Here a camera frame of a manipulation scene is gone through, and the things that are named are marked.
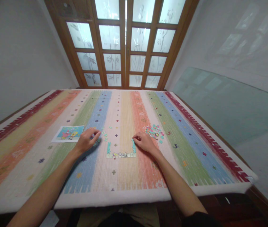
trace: cartoon character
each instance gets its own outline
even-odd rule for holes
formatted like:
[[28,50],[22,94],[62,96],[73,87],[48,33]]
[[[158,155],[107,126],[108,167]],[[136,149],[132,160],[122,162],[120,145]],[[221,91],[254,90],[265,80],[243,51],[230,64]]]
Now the cartoon character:
[[70,135],[71,133],[69,132],[69,130],[67,130],[67,132],[66,133],[62,133],[62,137],[61,137],[61,139],[62,140],[65,140],[69,135]]
[[69,138],[69,140],[72,140],[74,136],[76,136],[78,134],[78,132],[73,132]]

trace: wooden door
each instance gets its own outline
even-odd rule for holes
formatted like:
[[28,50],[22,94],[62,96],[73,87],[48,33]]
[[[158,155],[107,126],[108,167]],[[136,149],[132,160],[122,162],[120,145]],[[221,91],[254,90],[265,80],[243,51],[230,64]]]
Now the wooden door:
[[183,41],[181,32],[191,20],[189,11],[198,3],[192,2],[127,0],[127,89],[164,89],[177,43]]
[[45,3],[81,88],[163,90],[198,0]]

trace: yellow stripe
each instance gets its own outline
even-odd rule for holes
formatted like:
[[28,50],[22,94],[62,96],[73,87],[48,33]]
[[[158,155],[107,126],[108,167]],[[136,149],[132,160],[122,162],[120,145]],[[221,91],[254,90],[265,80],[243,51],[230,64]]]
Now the yellow stripe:
[[[135,134],[129,91],[124,91],[121,95],[120,134],[120,141],[122,142],[120,152],[129,152],[129,149],[132,148],[132,136]],[[142,188],[142,178],[138,166],[138,157],[122,158],[119,164],[119,172],[123,174],[119,174],[118,189],[130,190],[131,188]]]
[[61,102],[68,95],[68,90],[63,91],[51,102],[41,108],[37,113],[30,117],[27,121],[21,124],[15,131],[10,133],[6,138],[0,142],[0,159],[11,152],[11,149],[34,127],[39,121],[43,119],[52,109]]

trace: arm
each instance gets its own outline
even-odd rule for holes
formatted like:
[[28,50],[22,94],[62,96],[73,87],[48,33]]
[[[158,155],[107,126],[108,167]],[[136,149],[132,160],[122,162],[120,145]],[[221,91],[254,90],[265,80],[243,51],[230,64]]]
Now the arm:
[[165,177],[172,198],[186,217],[193,215],[197,211],[207,213],[189,185],[165,159],[160,150],[155,147],[148,134],[138,132],[133,136],[133,140],[154,157]]
[[53,207],[71,168],[81,154],[89,150],[93,144],[95,144],[100,133],[99,130],[89,128],[80,135],[74,149],[69,152],[57,169],[42,183],[33,195],[31,195],[9,222],[8,227],[39,226],[41,224]]

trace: table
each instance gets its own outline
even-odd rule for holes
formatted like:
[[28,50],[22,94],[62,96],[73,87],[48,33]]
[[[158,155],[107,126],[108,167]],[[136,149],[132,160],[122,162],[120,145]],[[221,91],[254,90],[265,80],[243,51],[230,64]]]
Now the table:
[[101,130],[101,141],[55,209],[170,200],[157,163],[132,141],[137,131],[161,130],[152,140],[197,196],[244,193],[258,179],[172,92],[52,90],[0,125],[0,214],[17,211],[75,146],[51,143],[59,128],[79,125]]

